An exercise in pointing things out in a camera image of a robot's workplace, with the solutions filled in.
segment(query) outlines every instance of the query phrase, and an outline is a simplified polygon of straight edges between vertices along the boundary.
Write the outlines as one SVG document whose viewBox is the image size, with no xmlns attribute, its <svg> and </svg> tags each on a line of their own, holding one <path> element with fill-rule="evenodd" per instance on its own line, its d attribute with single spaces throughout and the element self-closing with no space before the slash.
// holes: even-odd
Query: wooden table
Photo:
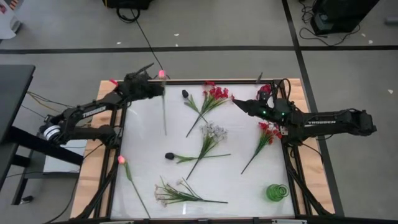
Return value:
<svg viewBox="0 0 398 224">
<path fill-rule="evenodd" d="M 307 102 L 305 100 L 300 79 L 292 78 L 289 80 L 292 84 L 290 101 L 294 101 L 295 105 L 300 108 L 304 113 L 308 112 Z M 114 84 L 109 81 L 101 81 L 97 99 L 101 99 L 102 97 L 104 97 L 105 94 L 109 93 L 113 89 Z M 116 124 L 120 122 L 120 116 L 121 113 L 119 111 L 118 115 L 116 116 Z M 109 124 L 110 119 L 111 111 L 97 114 L 93 117 L 91 126 L 97 128 L 101 125 Z M 315 149 L 318 149 L 317 142 L 314 138 L 308 139 L 304 143 Z M 85 155 L 90 153 L 99 144 L 101 144 L 99 141 L 88 141 Z M 101 168 L 104 160 L 104 150 L 104 146 L 97 149 L 94 153 L 92 153 L 89 157 L 85 159 L 83 165 L 81 166 L 80 178 L 76 187 L 75 199 L 73 201 L 72 213 L 70 215 L 71 218 L 79 215 L 83 211 L 83 209 L 89 204 L 90 200 L 93 198 L 98 189 Z M 326 175 L 320 156 L 306 146 L 300 146 L 299 153 L 302 161 L 302 167 L 307 187 L 311 190 L 312 194 L 314 194 L 315 198 L 317 198 L 317 200 L 323 205 L 326 210 L 328 210 L 330 213 L 334 213 L 329 186 L 326 180 Z M 112 166 L 113 158 L 114 151 L 111 151 L 108 163 L 108 171 Z M 295 188 L 297 192 L 300 214 L 305 214 L 301 190 L 297 184 L 295 184 Z M 101 217 L 106 216 L 108 197 L 109 187 L 103 195 L 101 211 L 99 213 Z"/>
</svg>

